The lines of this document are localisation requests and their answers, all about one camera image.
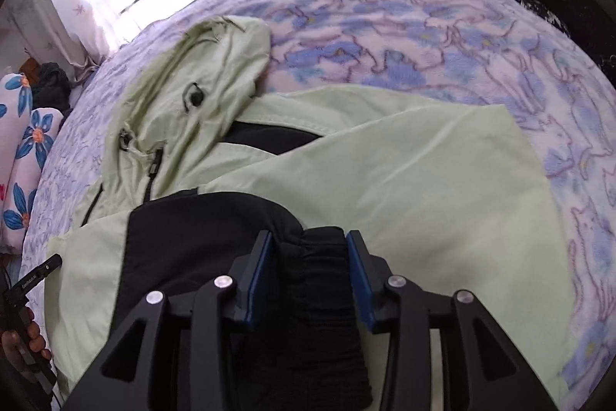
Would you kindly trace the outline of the green and black hooded jacket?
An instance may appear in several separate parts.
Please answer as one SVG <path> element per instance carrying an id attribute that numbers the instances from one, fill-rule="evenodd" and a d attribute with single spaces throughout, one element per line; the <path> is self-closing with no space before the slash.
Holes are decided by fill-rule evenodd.
<path id="1" fill-rule="evenodd" d="M 544 168 L 502 105 L 466 105 L 358 84 L 259 95 L 270 29 L 247 17 L 190 28 L 125 88 L 97 184 L 71 230 L 50 240 L 63 265 L 45 288 L 47 333 L 68 394 L 110 336 L 131 252 L 129 217 L 151 216 L 141 293 L 240 245 L 213 230 L 182 242 L 191 219 L 224 218 L 221 196 L 277 203 L 302 228 L 359 230 L 368 248 L 429 290 L 476 293 L 552 398 L 572 290 L 564 234 Z"/>

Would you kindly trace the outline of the dark clothes pile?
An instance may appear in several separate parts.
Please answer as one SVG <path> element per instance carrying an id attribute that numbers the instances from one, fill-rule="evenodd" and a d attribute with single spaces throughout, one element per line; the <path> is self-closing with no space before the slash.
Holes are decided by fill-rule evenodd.
<path id="1" fill-rule="evenodd" d="M 31 86 L 33 107 L 56 109 L 67 117 L 72 111 L 72 87 L 66 72 L 55 62 L 45 62 L 38 73 L 38 82 Z"/>

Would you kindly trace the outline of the white blue flower quilt roll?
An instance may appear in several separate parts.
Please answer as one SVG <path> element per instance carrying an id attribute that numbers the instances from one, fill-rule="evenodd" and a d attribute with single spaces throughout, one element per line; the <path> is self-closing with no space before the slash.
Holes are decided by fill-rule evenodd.
<path id="1" fill-rule="evenodd" d="M 43 168 L 63 114 L 33 106 L 23 74 L 1 78 L 1 251 L 20 255 Z"/>

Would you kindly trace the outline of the blue cat print blanket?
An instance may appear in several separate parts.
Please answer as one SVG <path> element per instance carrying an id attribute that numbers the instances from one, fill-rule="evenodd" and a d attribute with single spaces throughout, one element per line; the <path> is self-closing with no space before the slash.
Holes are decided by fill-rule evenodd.
<path id="1" fill-rule="evenodd" d="M 561 220 L 572 290 L 563 410 L 581 409 L 615 355 L 615 90 L 574 41 L 514 0 L 196 0 L 107 59 L 45 165 L 23 266 L 55 253 L 101 173 L 125 88 L 195 25 L 266 24 L 259 95 L 358 84 L 466 105 L 502 105 L 538 155 Z"/>

